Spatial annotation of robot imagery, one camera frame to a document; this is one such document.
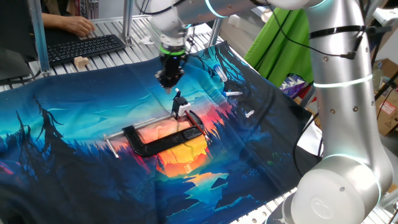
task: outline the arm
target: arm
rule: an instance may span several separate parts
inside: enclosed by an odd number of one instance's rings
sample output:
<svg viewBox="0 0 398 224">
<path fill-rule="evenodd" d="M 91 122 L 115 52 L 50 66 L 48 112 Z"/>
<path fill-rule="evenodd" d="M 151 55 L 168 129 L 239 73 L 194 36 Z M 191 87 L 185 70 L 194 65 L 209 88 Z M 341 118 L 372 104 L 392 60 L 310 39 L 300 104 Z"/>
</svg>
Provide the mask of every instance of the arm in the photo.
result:
<svg viewBox="0 0 398 224">
<path fill-rule="evenodd" d="M 86 36 L 95 27 L 91 21 L 81 16 L 58 16 L 42 13 L 44 28 L 62 29 L 79 36 Z"/>
<path fill-rule="evenodd" d="M 279 205 L 267 224 L 359 224 L 392 183 L 392 166 L 377 128 L 368 37 L 362 30 L 364 21 L 358 1 L 178 1 L 173 10 L 152 17 L 152 23 L 164 33 L 160 38 L 164 67 L 156 77 L 164 87 L 172 88 L 183 71 L 179 63 L 167 58 L 183 52 L 184 24 L 230 16 L 261 3 L 305 9 L 310 32 L 318 34 L 312 35 L 311 47 L 328 54 L 311 50 L 325 158 L 303 176 L 297 192 Z M 174 2 L 152 1 L 151 11 L 165 9 Z M 342 32 L 324 32 L 335 28 Z M 348 53 L 353 57 L 342 57 Z M 162 82 L 167 80 L 173 82 L 165 86 Z"/>
<path fill-rule="evenodd" d="M 42 13 L 44 28 L 62 29 L 63 16 Z"/>
</svg>

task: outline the black keyboard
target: black keyboard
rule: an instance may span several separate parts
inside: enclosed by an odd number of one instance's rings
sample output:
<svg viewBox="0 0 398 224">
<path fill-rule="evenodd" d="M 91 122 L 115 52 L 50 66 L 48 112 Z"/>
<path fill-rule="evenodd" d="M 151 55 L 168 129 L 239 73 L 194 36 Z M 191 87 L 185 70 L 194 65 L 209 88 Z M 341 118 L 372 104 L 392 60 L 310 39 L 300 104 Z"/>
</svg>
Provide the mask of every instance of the black keyboard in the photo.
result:
<svg viewBox="0 0 398 224">
<path fill-rule="evenodd" d="M 66 44 L 47 46 L 51 66 L 73 62 L 75 57 L 92 57 L 122 50 L 126 45 L 116 35 L 104 35 Z"/>
</svg>

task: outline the cardboard box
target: cardboard box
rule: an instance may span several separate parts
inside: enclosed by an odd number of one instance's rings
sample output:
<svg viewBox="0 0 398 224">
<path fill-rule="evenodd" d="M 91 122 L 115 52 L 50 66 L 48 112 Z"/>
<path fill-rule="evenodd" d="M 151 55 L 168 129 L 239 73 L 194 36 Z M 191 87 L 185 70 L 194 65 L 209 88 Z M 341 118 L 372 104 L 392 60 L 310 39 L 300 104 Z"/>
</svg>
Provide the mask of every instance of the cardboard box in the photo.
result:
<svg viewBox="0 0 398 224">
<path fill-rule="evenodd" d="M 377 64 L 379 65 L 379 69 L 383 71 L 385 77 L 392 78 L 392 76 L 398 72 L 398 65 L 388 58 L 378 61 Z"/>
<path fill-rule="evenodd" d="M 398 91 L 397 89 L 393 90 L 386 100 L 390 91 L 391 88 L 385 91 L 376 101 L 376 114 L 379 116 L 377 124 L 380 134 L 384 136 L 398 126 Z"/>
</svg>

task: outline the black wire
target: black wire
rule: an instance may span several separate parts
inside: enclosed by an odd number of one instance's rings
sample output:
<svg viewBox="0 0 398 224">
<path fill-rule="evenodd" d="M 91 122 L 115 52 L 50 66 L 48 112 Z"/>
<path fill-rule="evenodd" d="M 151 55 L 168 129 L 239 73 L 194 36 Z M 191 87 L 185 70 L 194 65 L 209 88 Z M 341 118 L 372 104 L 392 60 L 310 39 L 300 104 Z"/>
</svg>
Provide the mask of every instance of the black wire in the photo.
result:
<svg viewBox="0 0 398 224">
<path fill-rule="evenodd" d="M 370 8 L 371 8 L 371 0 L 368 0 L 368 4 L 366 5 L 366 9 L 365 9 L 365 18 L 364 19 L 366 19 L 366 16 L 368 16 L 368 12 L 369 12 Z"/>
<path fill-rule="evenodd" d="M 377 53 L 379 52 L 379 49 L 380 49 L 380 43 L 377 43 L 376 47 L 374 48 L 374 53 L 373 53 L 373 56 L 372 56 L 372 62 L 371 62 L 372 69 L 373 69 L 374 63 L 376 62 L 376 57 L 377 57 Z"/>
<path fill-rule="evenodd" d="M 300 174 L 300 176 L 303 176 L 303 174 L 301 173 L 299 166 L 297 165 L 297 160 L 296 160 L 296 148 L 297 148 L 297 144 L 299 143 L 300 138 L 303 136 L 304 132 L 308 129 L 308 127 L 313 123 L 313 121 L 315 121 L 315 119 L 318 117 L 319 113 L 316 113 L 313 118 L 308 122 L 308 124 L 304 127 L 303 131 L 301 132 L 300 136 L 297 138 L 296 142 L 294 143 L 293 146 L 293 162 L 294 162 L 294 166 L 297 169 L 297 172 Z"/>
<path fill-rule="evenodd" d="M 139 10 L 140 13 L 143 13 L 143 14 L 145 14 L 145 15 L 154 16 L 154 15 L 161 14 L 161 13 L 163 13 L 163 12 L 167 12 L 167 11 L 169 11 L 171 8 L 177 7 L 179 4 L 183 3 L 184 1 L 186 1 L 186 0 L 178 0 L 178 1 L 177 1 L 176 3 L 174 3 L 173 5 L 171 5 L 171 6 L 167 7 L 167 8 L 165 8 L 165 9 L 162 9 L 162 10 L 160 10 L 160 11 L 157 11 L 157 12 L 146 12 L 145 10 L 142 10 L 142 7 L 140 8 L 140 7 L 138 6 L 137 1 L 135 1 L 135 5 L 136 5 L 136 7 L 138 8 L 138 10 Z"/>
<path fill-rule="evenodd" d="M 148 4 L 149 4 L 149 0 L 142 0 L 142 6 L 141 6 L 141 9 L 143 9 L 143 8 L 144 8 L 144 4 L 145 4 L 145 2 L 147 3 L 147 5 L 145 6 L 145 9 L 144 9 L 144 11 L 146 11 L 146 10 L 147 10 Z"/>
<path fill-rule="evenodd" d="M 31 81 L 35 78 L 37 78 L 40 75 L 40 70 L 36 73 L 36 75 L 34 75 L 32 78 L 26 78 L 24 80 L 18 80 L 18 81 L 1 81 L 0 85 L 11 85 L 11 84 L 21 84 L 21 83 L 25 83 L 28 81 Z"/>
<path fill-rule="evenodd" d="M 366 14 L 365 14 L 365 7 L 363 4 L 363 0 L 359 0 L 359 7 L 361 8 L 362 18 L 365 20 Z"/>
<path fill-rule="evenodd" d="M 321 156 L 322 143 L 323 143 L 323 137 L 321 138 L 321 141 L 319 142 L 317 164 L 322 160 L 322 156 Z"/>
<path fill-rule="evenodd" d="M 387 101 L 388 97 L 390 96 L 390 94 L 392 93 L 393 90 L 394 90 L 393 88 L 390 90 L 390 92 L 386 96 L 386 99 L 384 99 L 383 103 L 381 104 L 379 113 L 377 114 L 377 120 L 379 120 L 380 112 L 383 109 L 384 103 Z"/>
<path fill-rule="evenodd" d="M 347 59 L 353 59 L 353 58 L 350 58 L 348 54 L 340 54 L 340 55 L 337 55 L 337 54 L 325 53 L 325 52 L 322 52 L 322 51 L 320 51 L 320 50 L 318 50 L 318 49 L 315 49 L 315 48 L 313 48 L 313 47 L 307 46 L 307 45 L 305 45 L 305 44 L 298 43 L 298 42 L 296 42 L 296 41 L 290 39 L 289 37 L 287 37 L 287 35 L 286 35 L 285 32 L 283 31 L 282 26 L 281 26 L 281 24 L 280 24 L 278 18 L 276 17 L 273 8 L 270 7 L 270 10 L 272 11 L 272 15 L 274 16 L 274 18 L 275 18 L 275 20 L 276 20 L 276 23 L 277 23 L 278 26 L 279 26 L 279 30 L 280 30 L 281 33 L 284 35 L 284 37 L 285 37 L 287 40 L 291 41 L 292 43 L 295 43 L 295 44 L 300 45 L 300 46 L 302 46 L 302 47 L 311 49 L 311 50 L 313 50 L 313 51 L 315 51 L 315 52 L 318 52 L 318 53 L 323 54 L 323 55 L 326 55 L 326 56 L 331 56 L 331 57 L 342 57 L 342 58 L 347 58 Z"/>
</svg>

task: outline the metal rack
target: metal rack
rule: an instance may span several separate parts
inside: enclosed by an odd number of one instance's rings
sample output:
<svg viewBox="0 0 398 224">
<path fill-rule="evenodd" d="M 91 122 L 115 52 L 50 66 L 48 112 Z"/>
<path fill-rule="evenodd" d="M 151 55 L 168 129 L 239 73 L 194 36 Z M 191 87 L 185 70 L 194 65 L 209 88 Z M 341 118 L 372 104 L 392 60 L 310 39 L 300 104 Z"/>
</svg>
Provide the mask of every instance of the metal rack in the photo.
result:
<svg viewBox="0 0 398 224">
<path fill-rule="evenodd" d="M 124 50 L 120 50 L 118 52 L 113 52 L 109 54 L 103 54 L 100 56 L 90 57 L 89 65 L 84 68 L 77 68 L 72 63 L 64 63 L 62 65 L 57 65 L 54 67 L 50 67 L 49 72 L 50 76 L 54 75 L 64 75 L 68 73 L 76 73 L 76 72 L 85 72 L 103 68 L 110 68 L 130 63 L 143 62 L 146 60 L 151 60 L 153 58 L 158 57 L 159 55 L 159 46 L 160 46 L 160 32 L 150 23 L 149 16 L 134 16 L 131 21 L 131 28 L 129 29 L 131 33 L 131 45 L 126 47 Z M 97 19 L 93 20 L 96 30 L 89 34 L 85 38 L 97 37 L 108 34 L 116 34 L 120 37 L 123 37 L 123 18 L 112 18 L 112 19 Z M 194 43 L 195 46 L 192 48 L 192 53 L 195 53 L 199 50 L 203 50 L 207 43 L 212 42 L 215 35 L 211 34 L 212 30 L 206 25 L 200 25 L 195 29 L 195 37 Z M 139 40 L 143 39 L 145 36 L 151 36 L 154 45 L 144 45 L 139 42 Z M 223 41 L 220 37 L 217 38 L 217 42 Z M 30 67 L 33 73 L 37 73 L 40 69 L 39 62 L 31 62 Z M 13 88 L 18 88 L 26 83 L 14 84 L 14 85 L 3 85 L 0 86 L 0 91 L 6 91 Z M 254 210 L 247 215 L 239 218 L 233 223 L 264 223 L 266 218 L 273 212 L 279 204 L 281 204 L 286 197 L 294 193 L 297 189 L 293 189 L 286 194 L 277 197 L 275 200 L 270 201 L 266 205 Z M 376 207 L 369 216 L 363 221 L 363 224 L 386 224 L 391 218 L 392 214 L 381 209 L 380 207 Z"/>
</svg>

